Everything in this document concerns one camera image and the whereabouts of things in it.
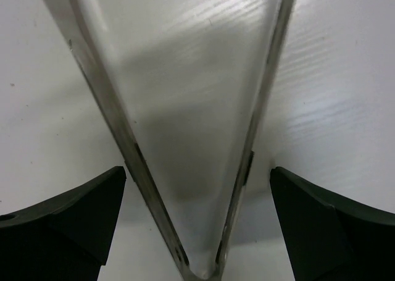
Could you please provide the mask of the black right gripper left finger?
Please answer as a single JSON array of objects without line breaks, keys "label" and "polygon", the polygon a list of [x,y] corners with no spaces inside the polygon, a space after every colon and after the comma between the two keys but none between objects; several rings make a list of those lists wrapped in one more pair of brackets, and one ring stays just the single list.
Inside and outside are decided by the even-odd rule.
[{"label": "black right gripper left finger", "polygon": [[97,280],[109,257],[125,182],[124,168],[116,166],[1,215],[1,280]]}]

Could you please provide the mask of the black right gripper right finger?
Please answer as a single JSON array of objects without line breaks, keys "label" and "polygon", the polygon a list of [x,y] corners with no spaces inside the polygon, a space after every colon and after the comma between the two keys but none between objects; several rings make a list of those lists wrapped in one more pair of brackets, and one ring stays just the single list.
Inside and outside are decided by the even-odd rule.
[{"label": "black right gripper right finger", "polygon": [[276,167],[270,188],[296,280],[394,280],[394,214]]}]

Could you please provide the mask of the steel bread tongs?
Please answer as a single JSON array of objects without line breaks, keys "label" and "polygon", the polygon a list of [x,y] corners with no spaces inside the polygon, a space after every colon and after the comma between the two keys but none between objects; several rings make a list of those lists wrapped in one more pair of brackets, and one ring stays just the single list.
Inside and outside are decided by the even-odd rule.
[{"label": "steel bread tongs", "polygon": [[[183,280],[199,280],[191,270],[188,256],[170,219],[147,162],[140,150],[115,86],[99,55],[88,30],[78,0],[43,0],[58,29],[69,46],[95,102],[124,158],[125,165],[135,181],[162,238]],[[246,191],[250,168],[254,158],[252,150],[260,120],[267,105],[268,96],[277,74],[280,57],[285,44],[291,13],[296,0],[281,0],[276,22],[265,58],[264,72],[252,108],[249,126],[243,143],[227,216],[222,229],[214,260],[214,271],[209,280],[221,280],[227,263],[233,230]]]}]

